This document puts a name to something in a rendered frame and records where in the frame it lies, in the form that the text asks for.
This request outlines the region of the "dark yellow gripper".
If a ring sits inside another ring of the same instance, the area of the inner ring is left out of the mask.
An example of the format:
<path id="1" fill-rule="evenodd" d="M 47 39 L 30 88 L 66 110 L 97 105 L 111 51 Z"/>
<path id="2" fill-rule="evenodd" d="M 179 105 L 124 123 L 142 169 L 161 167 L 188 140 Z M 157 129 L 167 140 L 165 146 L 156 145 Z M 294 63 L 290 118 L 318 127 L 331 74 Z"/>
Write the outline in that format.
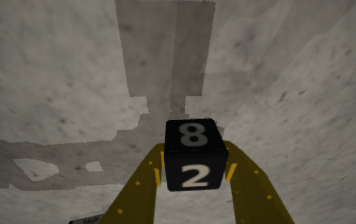
<path id="1" fill-rule="evenodd" d="M 266 173 L 235 144 L 223 142 L 229 153 L 225 179 L 231 186 L 236 224 L 295 224 Z M 164 145 L 150 150 L 98 224 L 154 224 Z"/>

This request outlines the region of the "black calendar cube with digits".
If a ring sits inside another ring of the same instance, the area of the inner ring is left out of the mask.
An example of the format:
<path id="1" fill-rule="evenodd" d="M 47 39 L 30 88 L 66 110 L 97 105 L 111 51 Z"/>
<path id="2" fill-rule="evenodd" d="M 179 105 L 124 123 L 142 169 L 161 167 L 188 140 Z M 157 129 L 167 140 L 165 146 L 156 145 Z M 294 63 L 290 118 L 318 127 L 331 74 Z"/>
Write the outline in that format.
<path id="1" fill-rule="evenodd" d="M 228 156 L 213 119 L 166 122 L 164 164 L 170 192 L 219 189 Z"/>

